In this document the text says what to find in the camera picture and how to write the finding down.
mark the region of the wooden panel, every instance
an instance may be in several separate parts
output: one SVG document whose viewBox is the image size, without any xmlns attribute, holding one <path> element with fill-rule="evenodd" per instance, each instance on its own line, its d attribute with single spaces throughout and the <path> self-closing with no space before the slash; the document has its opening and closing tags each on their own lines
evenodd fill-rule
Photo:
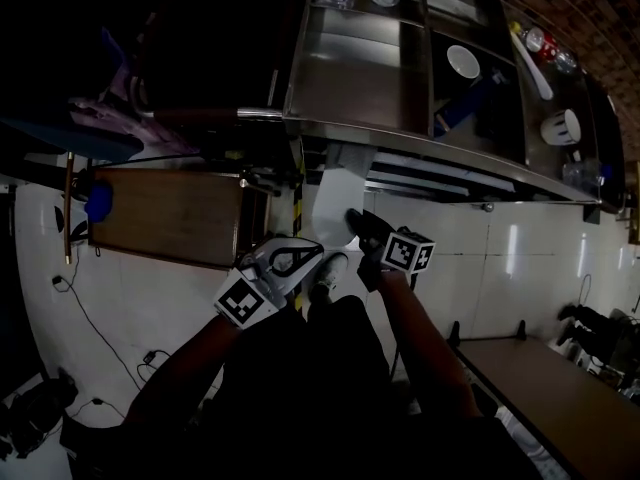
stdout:
<svg viewBox="0 0 640 480">
<path fill-rule="evenodd" d="M 458 352 L 569 472 L 640 478 L 640 408 L 534 339 L 463 341 Z"/>
<path fill-rule="evenodd" d="M 243 189 L 237 177 L 156 169 L 96 169 L 113 209 L 91 226 L 105 248 L 228 268 L 235 260 Z"/>
</svg>

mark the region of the white tile floor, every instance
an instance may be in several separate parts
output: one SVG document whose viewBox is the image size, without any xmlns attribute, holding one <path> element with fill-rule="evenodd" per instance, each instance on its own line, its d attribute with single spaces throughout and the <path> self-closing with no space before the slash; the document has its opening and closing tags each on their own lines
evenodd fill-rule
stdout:
<svg viewBox="0 0 640 480">
<path fill-rule="evenodd" d="M 309 216 L 316 192 L 317 187 L 305 186 L 303 235 L 308 238 L 313 238 Z M 69 279 L 73 274 L 64 265 L 53 218 L 58 197 L 38 185 L 21 186 L 17 193 L 16 243 L 31 326 L 47 368 L 53 372 L 63 366 L 78 383 L 80 395 L 71 413 L 92 397 L 125 412 L 137 392 L 133 382 L 89 327 L 73 295 L 56 293 L 51 285 L 56 274 Z M 635 248 L 626 245 L 624 225 L 611 215 L 603 214 L 594 226 L 582 222 L 578 206 L 496 204 L 493 213 L 486 213 L 385 194 L 366 194 L 365 208 L 394 227 L 409 226 L 437 242 L 416 293 L 444 335 L 455 320 L 463 337 L 479 337 L 514 333 L 525 319 L 529 333 L 551 339 L 559 329 L 555 315 L 577 301 L 585 274 L 592 276 L 588 304 L 603 314 L 614 307 L 628 312 L 640 292 Z M 287 193 L 274 201 L 271 229 L 289 233 L 291 212 Z M 211 300 L 226 275 L 106 250 L 98 258 L 87 245 L 79 252 L 78 295 L 134 372 L 148 350 L 175 351 L 213 316 Z M 368 294 L 357 277 L 362 253 L 352 245 L 347 254 L 349 271 L 334 297 L 362 298 L 391 359 L 395 341 L 381 298 Z M 105 406 L 89 406 L 77 419 L 96 427 L 120 420 Z M 57 455 L 53 462 L 64 466 Z M 21 475 L 26 473 L 7 478 L 27 478 Z M 67 476 L 65 470 L 57 477 Z"/>
</svg>

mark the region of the brick wall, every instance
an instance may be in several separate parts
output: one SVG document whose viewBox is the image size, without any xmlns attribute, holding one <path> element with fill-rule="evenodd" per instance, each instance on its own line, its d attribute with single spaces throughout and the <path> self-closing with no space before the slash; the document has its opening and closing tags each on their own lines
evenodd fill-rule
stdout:
<svg viewBox="0 0 640 480">
<path fill-rule="evenodd" d="M 640 160 L 638 0 L 503 0 L 524 11 L 606 88 L 620 120 L 625 160 Z"/>
</svg>

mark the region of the person's right arm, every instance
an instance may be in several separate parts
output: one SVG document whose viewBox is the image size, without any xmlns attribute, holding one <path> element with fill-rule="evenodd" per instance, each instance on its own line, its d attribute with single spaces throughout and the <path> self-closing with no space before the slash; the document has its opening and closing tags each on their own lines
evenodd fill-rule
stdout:
<svg viewBox="0 0 640 480">
<path fill-rule="evenodd" d="M 455 354 L 435 328 L 403 272 L 383 272 L 382 295 L 409 380 L 423 413 L 481 416 Z"/>
</svg>

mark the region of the sneaker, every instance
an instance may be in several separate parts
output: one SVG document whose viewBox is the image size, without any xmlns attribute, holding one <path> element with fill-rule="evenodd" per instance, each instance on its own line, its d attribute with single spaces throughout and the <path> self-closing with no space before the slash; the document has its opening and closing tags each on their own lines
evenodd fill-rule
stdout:
<svg viewBox="0 0 640 480">
<path fill-rule="evenodd" d="M 311 289 L 316 286 L 326 286 L 329 291 L 333 290 L 344 277 L 348 266 L 349 258 L 347 258 L 347 255 L 337 252 L 318 269 Z"/>
<path fill-rule="evenodd" d="M 564 345 L 565 341 L 573 339 L 575 330 L 576 330 L 575 325 L 573 325 L 572 323 L 568 324 L 562 331 L 562 334 L 560 335 L 558 340 L 556 341 L 556 345 L 560 347 Z"/>
<path fill-rule="evenodd" d="M 558 320 L 564 320 L 565 318 L 571 318 L 576 315 L 576 308 L 573 304 L 567 304 L 558 313 Z"/>
</svg>

